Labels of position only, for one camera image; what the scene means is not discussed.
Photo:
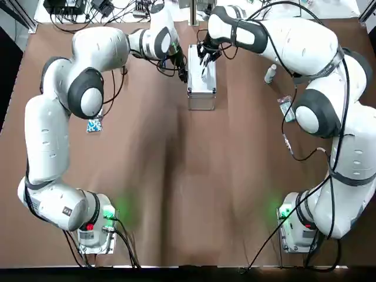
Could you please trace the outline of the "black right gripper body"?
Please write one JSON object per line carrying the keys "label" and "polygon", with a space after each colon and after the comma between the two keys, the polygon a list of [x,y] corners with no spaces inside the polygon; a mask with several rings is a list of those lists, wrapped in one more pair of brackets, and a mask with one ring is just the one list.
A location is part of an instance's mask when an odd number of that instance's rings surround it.
{"label": "black right gripper body", "polygon": [[198,41],[197,54],[199,58],[219,58],[221,50],[218,45],[212,45],[210,42]]}

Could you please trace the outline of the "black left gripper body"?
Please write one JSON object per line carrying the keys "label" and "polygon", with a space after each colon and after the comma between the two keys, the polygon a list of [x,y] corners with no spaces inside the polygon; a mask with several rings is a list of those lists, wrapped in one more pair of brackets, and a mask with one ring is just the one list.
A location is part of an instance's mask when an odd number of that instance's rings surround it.
{"label": "black left gripper body", "polygon": [[172,64],[177,67],[178,70],[187,70],[186,69],[186,56],[183,53],[182,49],[179,49],[175,54],[170,55],[169,59]]}

